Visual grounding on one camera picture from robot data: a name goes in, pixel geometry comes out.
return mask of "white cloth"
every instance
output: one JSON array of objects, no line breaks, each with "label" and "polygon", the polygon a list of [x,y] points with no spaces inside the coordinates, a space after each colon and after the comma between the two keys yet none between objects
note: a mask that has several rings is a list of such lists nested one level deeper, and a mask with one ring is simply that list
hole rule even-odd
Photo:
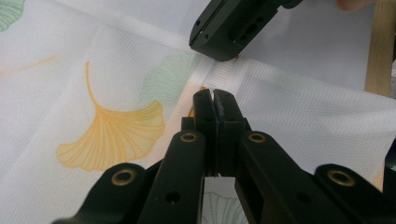
[{"label": "white cloth", "polygon": [[[0,32],[0,223],[73,216],[111,164],[160,160],[202,86],[232,92],[252,128],[306,171],[331,162],[373,179],[396,134],[394,101],[199,55],[182,32],[195,4],[20,2]],[[203,222],[229,223],[227,211],[241,211],[231,182],[211,183]]]}]

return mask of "yellow ginkgo leaf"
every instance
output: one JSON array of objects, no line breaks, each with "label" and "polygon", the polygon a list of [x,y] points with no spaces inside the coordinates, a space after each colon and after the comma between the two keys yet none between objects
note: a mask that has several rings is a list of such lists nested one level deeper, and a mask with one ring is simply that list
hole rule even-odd
[{"label": "yellow ginkgo leaf", "polygon": [[95,116],[77,142],[59,145],[58,160],[70,168],[104,171],[115,164],[147,156],[163,135],[161,103],[153,101],[143,109],[127,112],[106,109],[93,98],[89,63],[86,64],[86,78]]}]

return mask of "round hole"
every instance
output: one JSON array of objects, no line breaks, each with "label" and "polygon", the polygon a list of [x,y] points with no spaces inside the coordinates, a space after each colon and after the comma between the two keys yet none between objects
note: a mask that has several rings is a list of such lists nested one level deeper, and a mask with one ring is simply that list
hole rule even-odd
[{"label": "round hole", "polygon": [[327,172],[327,177],[329,177],[332,182],[345,187],[352,187],[356,183],[351,175],[340,170],[330,170]]},{"label": "round hole", "polygon": [[257,30],[257,25],[255,23],[251,24],[245,31],[246,35],[250,35],[251,33]]},{"label": "round hole", "polygon": [[312,203],[313,201],[311,195],[304,192],[298,192],[296,196],[301,203]]},{"label": "round hole", "polygon": [[178,194],[177,192],[170,192],[168,194],[166,194],[165,196],[165,200],[174,205],[176,204],[178,201],[180,201],[180,194]]},{"label": "round hole", "polygon": [[248,139],[255,143],[263,143],[265,142],[265,136],[261,133],[251,133],[248,136]]},{"label": "round hole", "polygon": [[194,133],[183,133],[180,136],[181,141],[183,142],[194,142],[197,136]]},{"label": "round hole", "polygon": [[115,186],[125,186],[132,182],[136,178],[136,171],[131,169],[122,169],[117,171],[112,177],[111,182]]}]

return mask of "wooden edge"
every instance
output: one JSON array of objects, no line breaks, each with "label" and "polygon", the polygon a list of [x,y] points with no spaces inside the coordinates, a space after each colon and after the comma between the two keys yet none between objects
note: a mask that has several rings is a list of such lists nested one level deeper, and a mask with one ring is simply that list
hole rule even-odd
[{"label": "wooden edge", "polygon": [[[370,41],[365,91],[390,97],[393,45],[396,32],[396,0],[377,0]],[[382,191],[384,164],[373,184]]]}]

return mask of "human hand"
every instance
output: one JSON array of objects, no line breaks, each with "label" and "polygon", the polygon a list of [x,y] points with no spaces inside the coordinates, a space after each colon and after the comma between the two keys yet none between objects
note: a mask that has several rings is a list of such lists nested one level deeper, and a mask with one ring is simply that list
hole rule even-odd
[{"label": "human hand", "polygon": [[356,11],[372,4],[375,0],[335,0],[335,3],[343,11]]}]

